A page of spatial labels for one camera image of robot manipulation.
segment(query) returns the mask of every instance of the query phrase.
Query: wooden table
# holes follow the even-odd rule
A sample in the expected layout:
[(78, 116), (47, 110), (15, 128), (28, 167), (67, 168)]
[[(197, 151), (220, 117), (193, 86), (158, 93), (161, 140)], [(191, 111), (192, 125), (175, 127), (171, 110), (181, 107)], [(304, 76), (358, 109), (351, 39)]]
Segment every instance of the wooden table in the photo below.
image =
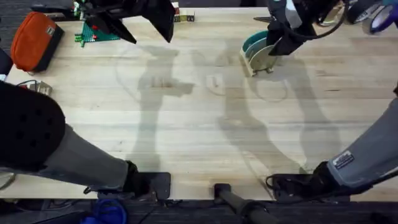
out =
[[(244, 198), (272, 199), (264, 178), (312, 171), (341, 152), (387, 108), (398, 71), (398, 32), (367, 35), (360, 25), (307, 42), (272, 75), (246, 78), (242, 43), (264, 30), (266, 8), (195, 9), (171, 44), (143, 18), (123, 40), (74, 43), (65, 36), (49, 69), (34, 78), (83, 138), (141, 171), (172, 174), (171, 198), (211, 199), (227, 182)], [(31, 77), (15, 67), (8, 82)], [(20, 175), (3, 198), (95, 198), (84, 186)], [(354, 200), (398, 200), (398, 179)]]

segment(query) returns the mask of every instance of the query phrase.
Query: wire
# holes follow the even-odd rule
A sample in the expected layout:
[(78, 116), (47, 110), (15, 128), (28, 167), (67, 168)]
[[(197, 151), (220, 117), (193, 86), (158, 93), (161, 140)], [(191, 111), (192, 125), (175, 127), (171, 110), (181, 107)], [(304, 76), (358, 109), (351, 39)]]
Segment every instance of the wire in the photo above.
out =
[(154, 207), (152, 210), (150, 210), (147, 214), (145, 214), (137, 224), (143, 223), (154, 211), (156, 211), (159, 208), (159, 206)]
[(338, 21), (338, 23), (332, 28), (330, 29), (328, 32), (325, 32), (321, 35), (302, 35), (302, 34), (298, 34), (296, 32), (294, 32), (291, 28), (289, 28), (286, 24), (284, 24), (283, 22), (280, 22), (280, 24), (282, 25), (283, 29), (289, 33), (292, 36), (301, 38), (301, 39), (305, 39), (305, 40), (315, 40), (315, 39), (320, 39), (322, 37), (326, 37), (330, 34), (332, 34), (334, 31), (336, 31), (343, 23), (344, 20), (347, 16), (348, 13), (348, 9), (349, 9), (349, 0), (344, 0), (344, 11), (343, 11), (343, 15), (341, 16), (340, 20)]
[(181, 209), (187, 209), (187, 210), (201, 210), (201, 209), (209, 209), (209, 208), (215, 208), (224, 204), (217, 204), (213, 201), (212, 205), (205, 206), (205, 207), (186, 207), (186, 206), (181, 206), (181, 203), (183, 203), (184, 200), (178, 200), (176, 202), (170, 202), (170, 201), (159, 201), (158, 206), (154, 207), (152, 210), (150, 210), (148, 213), (146, 213), (138, 222), (137, 224), (142, 224), (150, 215), (156, 211), (159, 207), (162, 205), (166, 208), (181, 208)]
[(18, 83), (17, 86), (25, 85), (25, 84), (30, 83), (30, 82), (34, 82), (35, 83), (35, 91), (37, 92), (37, 86), (38, 86), (37, 80), (27, 80), (27, 81)]
[(14, 183), (16, 177), (17, 177), (17, 174), (12, 174), (9, 177), (9, 179), (7, 180), (7, 182), (5, 184), (3, 184), (2, 186), (0, 186), (0, 190), (4, 190), (4, 189), (8, 188), (12, 183)]

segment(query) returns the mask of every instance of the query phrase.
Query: black padding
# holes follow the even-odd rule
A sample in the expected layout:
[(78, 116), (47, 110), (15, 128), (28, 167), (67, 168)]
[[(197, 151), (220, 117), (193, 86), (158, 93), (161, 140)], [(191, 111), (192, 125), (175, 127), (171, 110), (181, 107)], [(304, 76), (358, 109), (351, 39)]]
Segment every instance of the black padding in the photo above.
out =
[(43, 53), (43, 57), (33, 69), (34, 72), (41, 72), (47, 69), (64, 33), (65, 32), (61, 29), (61, 27), (56, 26), (51, 40)]
[(351, 24), (355, 24), (361, 22), (368, 18), (373, 12), (364, 14), (370, 7), (375, 4), (381, 5), (381, 0), (358, 0), (354, 3), (347, 12), (347, 21)]
[(0, 49), (0, 74), (8, 75), (13, 64), (11, 58)]
[(51, 98), (0, 82), (0, 166), (38, 171), (65, 132), (65, 117)]

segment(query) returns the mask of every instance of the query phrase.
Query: black mount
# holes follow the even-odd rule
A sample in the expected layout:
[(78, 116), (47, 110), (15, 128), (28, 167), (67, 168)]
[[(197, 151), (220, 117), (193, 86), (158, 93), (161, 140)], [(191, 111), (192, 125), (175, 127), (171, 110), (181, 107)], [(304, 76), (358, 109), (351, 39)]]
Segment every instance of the black mount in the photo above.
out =
[(245, 223), (276, 224), (281, 223), (270, 215), (261, 202), (245, 200), (231, 192), (229, 184), (216, 184), (214, 186), (215, 202), (225, 202), (242, 218)]
[(348, 189), (334, 180), (326, 165), (327, 162), (322, 162), (313, 174), (274, 174), (267, 178), (267, 185), (279, 202), (349, 202), (351, 193), (343, 194), (349, 192)]

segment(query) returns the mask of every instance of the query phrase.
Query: orange case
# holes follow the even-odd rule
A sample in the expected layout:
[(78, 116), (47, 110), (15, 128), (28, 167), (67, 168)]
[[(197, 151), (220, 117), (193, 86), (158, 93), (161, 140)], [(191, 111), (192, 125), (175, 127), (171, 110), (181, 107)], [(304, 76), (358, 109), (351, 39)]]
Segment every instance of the orange case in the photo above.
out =
[(41, 12), (31, 12), (18, 28), (11, 45), (17, 68), (29, 72), (42, 59), (57, 25)]

